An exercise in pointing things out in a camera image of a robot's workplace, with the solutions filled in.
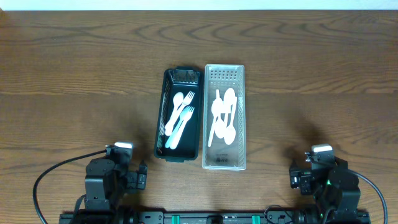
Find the white plastic spoon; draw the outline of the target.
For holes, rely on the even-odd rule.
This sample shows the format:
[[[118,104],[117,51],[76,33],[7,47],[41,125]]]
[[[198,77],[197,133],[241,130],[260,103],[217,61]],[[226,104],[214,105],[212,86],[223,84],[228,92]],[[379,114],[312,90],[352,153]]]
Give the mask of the white plastic spoon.
[[[224,136],[223,134],[224,121],[221,118],[221,115],[224,113],[224,103],[220,97],[219,89],[216,90],[216,100],[218,101],[218,117],[215,124],[215,134],[218,138],[222,139]]]
[[[231,145],[236,137],[236,130],[233,125],[234,117],[235,117],[235,113],[236,113],[236,103],[237,103],[237,97],[235,96],[233,98],[233,102],[232,102],[231,121],[230,121],[229,125],[226,127],[226,131],[224,134],[224,142],[227,145]]]
[[[228,115],[231,114],[234,117],[236,110],[236,96],[233,88],[228,88],[224,94],[224,123],[228,123]]]
[[[208,147],[210,147],[213,142],[213,137],[215,134],[215,124],[216,124],[217,118],[220,115],[222,105],[223,105],[223,100],[219,96],[217,96],[211,106],[213,121],[211,124],[210,134],[209,134],[209,138],[208,138]]]

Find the cream plastic fork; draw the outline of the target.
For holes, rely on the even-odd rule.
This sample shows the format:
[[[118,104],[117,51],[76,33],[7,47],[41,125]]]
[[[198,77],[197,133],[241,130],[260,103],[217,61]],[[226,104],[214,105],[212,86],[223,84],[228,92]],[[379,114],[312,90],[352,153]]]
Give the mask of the cream plastic fork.
[[[174,150],[177,148],[177,146],[180,142],[180,139],[182,137],[183,130],[185,129],[187,122],[192,117],[194,110],[195,110],[194,107],[188,106],[188,107],[184,108],[183,111],[181,112],[180,117],[179,117],[180,128],[178,129],[178,132],[176,133],[174,140],[171,143],[171,147],[170,147],[171,150]]]

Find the pale green plastic fork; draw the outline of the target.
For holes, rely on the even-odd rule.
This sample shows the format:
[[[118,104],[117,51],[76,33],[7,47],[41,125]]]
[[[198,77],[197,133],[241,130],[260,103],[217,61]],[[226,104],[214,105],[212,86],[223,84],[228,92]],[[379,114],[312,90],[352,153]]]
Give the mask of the pale green plastic fork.
[[[174,137],[175,137],[176,133],[178,132],[179,128],[180,128],[180,122],[176,125],[176,127],[172,131],[171,135],[169,136],[167,142],[165,143],[165,147],[166,148],[170,148],[171,147],[171,143],[174,140]]]

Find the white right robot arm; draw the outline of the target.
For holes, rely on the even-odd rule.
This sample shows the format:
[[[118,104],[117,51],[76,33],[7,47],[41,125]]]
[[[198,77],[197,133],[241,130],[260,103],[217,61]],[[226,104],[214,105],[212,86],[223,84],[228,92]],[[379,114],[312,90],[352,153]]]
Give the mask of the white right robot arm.
[[[293,223],[370,223],[368,212],[358,210],[361,191],[359,179],[345,166],[301,169],[296,162],[289,167],[290,186],[302,195],[311,195],[314,204],[293,211]]]

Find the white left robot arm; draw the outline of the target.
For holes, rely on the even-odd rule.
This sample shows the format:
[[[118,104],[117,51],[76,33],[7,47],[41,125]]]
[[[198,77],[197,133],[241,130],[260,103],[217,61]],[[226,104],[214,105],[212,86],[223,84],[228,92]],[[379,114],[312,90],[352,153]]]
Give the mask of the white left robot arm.
[[[125,194],[144,190],[147,180],[147,165],[139,164],[135,172],[129,164],[103,158],[94,159],[86,167],[85,190],[77,201],[73,213],[64,213],[60,223],[68,224],[130,224],[139,223],[139,213],[122,207],[119,201]]]

